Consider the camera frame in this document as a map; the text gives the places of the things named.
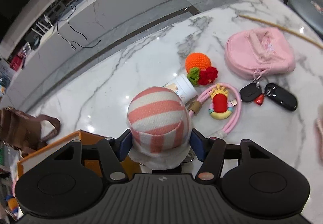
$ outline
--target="orange crochet ball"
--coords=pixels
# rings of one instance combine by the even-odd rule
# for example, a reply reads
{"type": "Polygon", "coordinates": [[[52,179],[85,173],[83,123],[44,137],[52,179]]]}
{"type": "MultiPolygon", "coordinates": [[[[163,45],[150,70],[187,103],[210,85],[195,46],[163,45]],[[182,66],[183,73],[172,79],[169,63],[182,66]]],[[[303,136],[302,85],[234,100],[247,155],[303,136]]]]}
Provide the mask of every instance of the orange crochet ball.
{"type": "Polygon", "coordinates": [[[211,60],[204,53],[193,52],[185,60],[185,69],[187,73],[193,67],[198,67],[200,70],[204,70],[207,67],[211,67],[211,60]]]}

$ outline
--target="gray tile floor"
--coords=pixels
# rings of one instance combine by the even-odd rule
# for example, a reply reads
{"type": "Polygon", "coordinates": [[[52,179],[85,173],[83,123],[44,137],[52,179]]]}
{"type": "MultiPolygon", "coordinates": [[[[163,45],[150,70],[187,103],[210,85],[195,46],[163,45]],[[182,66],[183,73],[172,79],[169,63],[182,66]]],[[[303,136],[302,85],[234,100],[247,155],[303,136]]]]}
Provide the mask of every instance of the gray tile floor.
{"type": "Polygon", "coordinates": [[[166,26],[172,25],[176,22],[183,21],[190,16],[192,16],[191,13],[186,12],[182,15],[176,16],[174,18],[171,18],[169,20],[166,20],[156,26],[153,26],[152,28],[149,28],[146,31],[143,31],[142,33],[137,34],[136,36],[132,37],[131,39],[123,42],[122,44],[119,44],[118,46],[114,47],[110,51],[107,51],[103,55],[100,55],[98,58],[94,59],[93,61],[89,62],[88,64],[84,65],[84,63],[91,57],[93,57],[96,53],[104,49],[105,47],[109,46],[110,44],[114,43],[118,39],[124,37],[125,35],[137,30],[138,28],[141,28],[142,26],[157,20],[163,16],[166,16],[172,12],[175,12],[177,10],[189,7],[191,5],[194,5],[200,12],[204,12],[206,10],[211,10],[216,7],[223,6],[225,4],[234,3],[238,0],[170,0],[166,3],[163,3],[161,5],[158,5],[140,15],[135,16],[134,18],[120,24],[116,28],[108,31],[106,34],[104,34],[101,39],[101,42],[93,49],[82,49],[77,54],[75,54],[73,57],[68,59],[64,64],[62,64],[61,67],[59,67],[59,70],[56,70],[53,72],[47,79],[44,81],[28,98],[28,100],[20,107],[21,110],[27,111],[29,110],[35,103],[39,103],[39,100],[41,98],[42,101],[46,100],[47,97],[49,97],[51,94],[53,94],[55,91],[59,90],[61,87],[66,85],[68,82],[73,80],[75,77],[79,76],[81,73],[85,72],[92,66],[98,64],[100,61],[104,60],[105,58],[109,57],[113,53],[127,47],[133,42],[136,42],[137,40],[154,33],[166,26]],[[84,65],[81,69],[79,69],[77,72],[75,72],[72,76],[70,76],[68,79],[64,79],[64,77],[67,77],[67,75],[73,71],[76,67],[80,65],[84,65]]]}

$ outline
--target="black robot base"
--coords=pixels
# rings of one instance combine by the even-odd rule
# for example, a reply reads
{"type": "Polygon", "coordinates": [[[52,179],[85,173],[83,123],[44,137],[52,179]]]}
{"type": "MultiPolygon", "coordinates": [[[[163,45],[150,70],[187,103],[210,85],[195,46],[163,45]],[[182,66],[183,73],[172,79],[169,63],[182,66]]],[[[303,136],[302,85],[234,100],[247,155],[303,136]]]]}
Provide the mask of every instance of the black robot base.
{"type": "Polygon", "coordinates": [[[128,180],[120,161],[132,146],[130,130],[96,145],[73,140],[18,180],[19,224],[309,223],[301,216],[308,181],[261,146],[206,139],[196,129],[190,145],[203,161],[195,179],[135,174],[128,180]],[[84,167],[85,159],[99,160],[103,177],[84,167]],[[239,163],[221,178],[225,159],[239,163]]]}

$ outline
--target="black key fob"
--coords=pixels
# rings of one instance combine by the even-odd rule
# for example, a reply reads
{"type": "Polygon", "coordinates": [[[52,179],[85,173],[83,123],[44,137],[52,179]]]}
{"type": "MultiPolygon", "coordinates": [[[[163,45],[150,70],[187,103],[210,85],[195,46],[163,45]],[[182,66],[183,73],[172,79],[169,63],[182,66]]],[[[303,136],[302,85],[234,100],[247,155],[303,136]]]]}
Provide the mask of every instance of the black key fob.
{"type": "Polygon", "coordinates": [[[289,111],[297,108],[296,97],[275,83],[269,83],[265,87],[266,96],[289,111]]]}
{"type": "Polygon", "coordinates": [[[261,95],[261,88],[256,83],[250,83],[240,90],[241,99],[245,103],[250,103],[261,95]]]}

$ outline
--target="white marble tabletop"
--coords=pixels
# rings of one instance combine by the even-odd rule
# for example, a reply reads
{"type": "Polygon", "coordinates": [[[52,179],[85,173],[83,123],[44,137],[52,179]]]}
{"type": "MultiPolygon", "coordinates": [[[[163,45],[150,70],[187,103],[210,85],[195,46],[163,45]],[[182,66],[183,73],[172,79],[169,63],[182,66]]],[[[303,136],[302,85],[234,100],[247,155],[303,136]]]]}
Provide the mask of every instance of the white marble tabletop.
{"type": "MultiPolygon", "coordinates": [[[[239,13],[296,31],[304,27],[306,36],[319,41],[280,1],[243,0],[193,16],[139,40],[77,77],[31,114],[41,112],[60,119],[60,137],[82,129],[117,138],[127,129],[126,114],[132,98],[147,87],[162,86],[177,74],[185,73],[184,60],[191,52],[203,52],[210,57],[219,71],[217,82],[240,89],[248,81],[228,70],[224,62],[225,43],[236,32],[263,25],[238,18],[239,13]]],[[[241,118],[225,140],[239,144],[241,139],[251,139],[305,175],[311,194],[303,215],[319,224],[323,223],[323,166],[318,158],[314,120],[318,105],[323,103],[323,50],[288,33],[284,35],[294,50],[296,68],[290,74],[269,80],[290,90],[298,98],[298,109],[291,113],[268,99],[261,107],[243,104],[241,118]]],[[[212,119],[207,109],[205,104],[193,118],[194,127],[205,136],[225,123],[212,119]]],[[[193,162],[193,174],[199,166],[199,161],[193,162]]],[[[233,166],[236,161],[226,162],[224,170],[233,166]]]]}

